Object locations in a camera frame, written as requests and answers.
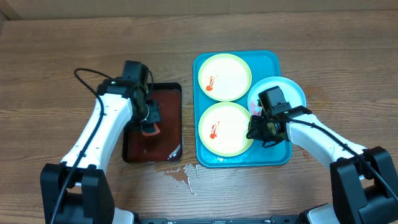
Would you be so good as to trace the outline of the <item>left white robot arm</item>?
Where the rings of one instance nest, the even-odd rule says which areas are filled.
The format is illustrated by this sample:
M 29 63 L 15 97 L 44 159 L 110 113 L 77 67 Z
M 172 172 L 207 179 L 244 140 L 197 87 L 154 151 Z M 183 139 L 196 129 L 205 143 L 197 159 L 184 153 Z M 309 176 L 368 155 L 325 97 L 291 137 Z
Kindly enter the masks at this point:
M 46 223 L 135 222 L 133 212 L 115 206 L 106 171 L 123 129 L 154 130 L 159 106 L 146 98 L 145 83 L 121 77 L 105 79 L 94 94 L 95 108 L 75 145 L 40 173 Z

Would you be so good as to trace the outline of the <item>light blue plate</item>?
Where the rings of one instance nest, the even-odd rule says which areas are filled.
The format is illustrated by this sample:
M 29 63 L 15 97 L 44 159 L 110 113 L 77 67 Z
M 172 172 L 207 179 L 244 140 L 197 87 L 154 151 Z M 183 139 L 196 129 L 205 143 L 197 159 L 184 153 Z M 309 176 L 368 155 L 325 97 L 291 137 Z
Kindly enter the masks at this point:
M 307 101 L 303 90 L 292 80 L 285 77 L 268 77 L 257 82 L 248 94 L 248 111 L 251 115 L 260 115 L 262 111 L 261 105 L 258 106 L 258 94 L 260 92 L 279 86 L 282 90 L 285 100 L 290 103 L 291 107 L 307 106 Z

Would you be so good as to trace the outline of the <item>orange and green sponge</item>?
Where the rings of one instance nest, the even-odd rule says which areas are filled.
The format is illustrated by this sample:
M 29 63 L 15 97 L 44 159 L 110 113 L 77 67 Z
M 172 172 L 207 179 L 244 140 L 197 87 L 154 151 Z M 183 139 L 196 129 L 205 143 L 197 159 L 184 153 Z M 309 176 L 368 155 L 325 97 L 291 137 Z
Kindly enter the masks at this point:
M 142 134 L 146 137 L 155 136 L 160 133 L 160 129 L 156 123 L 148 124 L 142 128 Z

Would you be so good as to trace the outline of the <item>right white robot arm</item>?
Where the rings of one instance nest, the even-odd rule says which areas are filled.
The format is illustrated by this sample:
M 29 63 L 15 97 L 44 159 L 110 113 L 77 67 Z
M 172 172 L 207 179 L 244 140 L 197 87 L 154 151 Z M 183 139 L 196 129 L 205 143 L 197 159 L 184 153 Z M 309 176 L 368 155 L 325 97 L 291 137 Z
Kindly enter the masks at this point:
M 322 124 L 298 106 L 276 106 L 251 116 L 248 139 L 263 147 L 282 141 L 309 152 L 330 172 L 333 201 L 302 212 L 298 223 L 392 223 L 397 220 L 397 171 L 382 147 L 367 149 Z

